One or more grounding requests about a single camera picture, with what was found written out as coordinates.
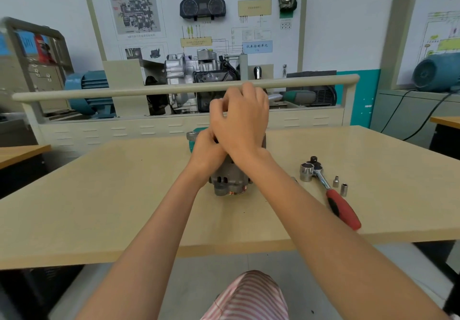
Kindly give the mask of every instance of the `blue electric motor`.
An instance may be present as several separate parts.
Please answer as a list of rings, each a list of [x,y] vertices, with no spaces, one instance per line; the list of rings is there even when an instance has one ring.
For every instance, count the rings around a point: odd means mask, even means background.
[[[412,80],[424,92],[445,92],[459,86],[460,52],[428,56],[414,69]]]
[[[103,89],[108,88],[104,71],[89,71],[84,74],[73,73],[67,76],[64,90]],[[83,115],[92,118],[116,117],[111,97],[75,98],[69,100],[70,107]]]

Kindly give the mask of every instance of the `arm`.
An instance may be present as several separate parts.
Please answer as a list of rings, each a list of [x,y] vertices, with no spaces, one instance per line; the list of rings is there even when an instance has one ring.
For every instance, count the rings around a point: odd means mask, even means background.
[[[211,105],[222,147],[272,206],[325,294],[344,319],[448,319],[382,253],[351,230],[260,147],[268,101],[260,88],[229,89]],[[222,110],[228,109],[227,117]]]
[[[198,190],[226,152],[201,131],[186,168],[138,235],[114,263],[77,319],[156,319]]]

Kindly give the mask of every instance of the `teal wall stripe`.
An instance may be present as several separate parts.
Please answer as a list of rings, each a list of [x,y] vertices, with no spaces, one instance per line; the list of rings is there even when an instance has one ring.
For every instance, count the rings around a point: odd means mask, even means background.
[[[355,101],[353,102],[353,112],[351,113],[351,125],[361,125],[368,128],[371,124],[380,69],[337,72],[337,75],[354,73],[359,74],[360,79],[358,84],[356,84]],[[339,104],[342,102],[343,85],[336,85],[335,89],[337,91],[337,104]]]

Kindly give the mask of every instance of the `yellow box diagram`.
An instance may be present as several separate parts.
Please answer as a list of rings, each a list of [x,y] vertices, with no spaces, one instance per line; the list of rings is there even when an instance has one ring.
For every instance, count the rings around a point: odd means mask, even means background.
[[[180,45],[183,48],[189,48],[191,46],[211,46],[213,44],[212,37],[202,38],[181,38]]]
[[[437,50],[460,50],[460,38],[451,38],[439,41]]]
[[[271,0],[239,0],[238,16],[271,15]]]

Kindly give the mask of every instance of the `pink striped clothing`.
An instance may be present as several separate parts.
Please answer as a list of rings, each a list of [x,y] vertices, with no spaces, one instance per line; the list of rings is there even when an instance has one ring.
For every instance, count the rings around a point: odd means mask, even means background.
[[[214,301],[201,320],[288,320],[283,293],[268,275],[241,274]]]

